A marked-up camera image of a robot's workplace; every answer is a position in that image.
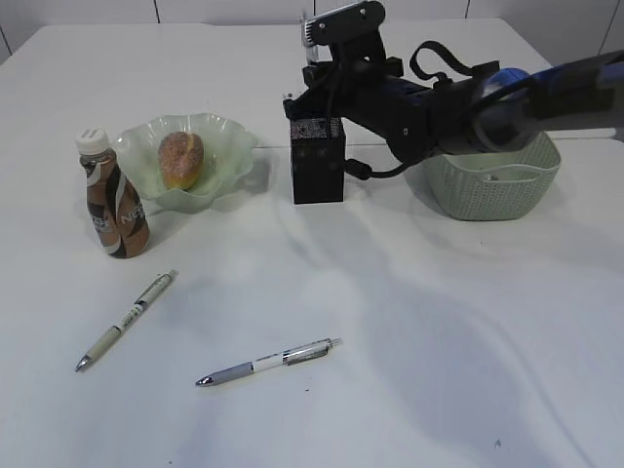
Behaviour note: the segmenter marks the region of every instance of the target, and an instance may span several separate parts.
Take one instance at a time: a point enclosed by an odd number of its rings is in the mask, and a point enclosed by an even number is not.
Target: basket handle
[[[484,171],[484,179],[485,182],[492,182],[492,183],[497,183],[497,182],[504,182],[504,180],[491,180],[488,179],[488,176],[493,176],[496,173],[499,173],[501,171],[506,171],[509,169],[518,169],[521,171],[525,171],[528,173],[535,173],[535,177],[532,178],[523,178],[522,180],[514,180],[514,182],[516,183],[520,183],[520,182],[534,182],[537,180],[537,178],[539,176],[542,176],[544,174],[549,174],[553,171],[553,169],[544,169],[544,168],[537,168],[535,166],[529,166],[527,164],[507,164],[505,166],[498,166],[496,168],[492,168],[492,169],[488,169],[486,171]]]

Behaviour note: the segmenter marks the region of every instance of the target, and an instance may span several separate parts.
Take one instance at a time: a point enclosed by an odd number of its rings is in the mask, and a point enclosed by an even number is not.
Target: white wall
[[[468,0],[380,0],[389,20],[464,18]],[[349,0],[316,0],[316,13],[353,3]]]
[[[161,22],[296,24],[314,0],[157,0]]]
[[[468,18],[503,18],[552,63],[596,55],[618,0],[472,0]]]
[[[389,20],[503,18],[547,60],[595,55],[620,0],[382,0]],[[161,22],[295,23],[350,0],[156,0]],[[624,49],[624,7],[604,50]],[[0,23],[15,51],[39,27],[59,23],[156,22],[154,0],[0,0]],[[7,54],[0,44],[0,59]]]
[[[603,52],[615,52],[624,50],[624,6],[620,4],[613,25],[604,41]]]
[[[0,0],[0,19],[15,51],[46,24],[156,22],[153,0]]]

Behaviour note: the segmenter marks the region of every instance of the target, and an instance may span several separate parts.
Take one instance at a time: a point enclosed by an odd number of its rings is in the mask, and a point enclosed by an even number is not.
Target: pen tip
[[[85,356],[84,358],[82,358],[80,360],[80,362],[78,363],[78,365],[76,366],[75,371],[81,371],[82,369],[85,368],[85,366],[91,361],[91,358],[89,356]]]
[[[213,385],[213,378],[210,376],[200,378],[198,381],[195,382],[195,385],[197,385],[198,387],[210,387],[211,385]]]

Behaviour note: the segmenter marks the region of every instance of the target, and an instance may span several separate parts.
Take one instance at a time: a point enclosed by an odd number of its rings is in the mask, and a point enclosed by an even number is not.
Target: ballpoint pen
[[[303,361],[309,361],[310,359],[321,358],[327,356],[330,350],[338,344],[342,344],[341,338],[327,338],[315,341],[282,353],[271,354],[255,361],[249,361],[233,368],[219,370],[200,378],[195,382],[195,385],[198,387],[211,387],[229,380],[246,377],[252,373],[277,368],[278,366],[291,366]]]
[[[101,338],[94,344],[89,351],[85,353],[78,365],[76,371],[82,371],[90,366],[94,361],[99,359],[115,342],[124,334],[124,332],[140,317],[140,315],[147,310],[156,297],[165,290],[165,288],[176,277],[176,271],[172,270],[169,273],[159,276],[140,297],[135,301],[132,309],[126,317],[124,317],[119,325],[115,325],[108,329],[108,331],[101,336]]]

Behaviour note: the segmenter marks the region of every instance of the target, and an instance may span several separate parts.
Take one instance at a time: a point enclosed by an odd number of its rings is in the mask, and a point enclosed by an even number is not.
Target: bottle
[[[130,258],[139,254],[149,237],[137,191],[117,165],[108,135],[87,129],[76,136],[80,164],[87,172],[87,209],[107,254]]]

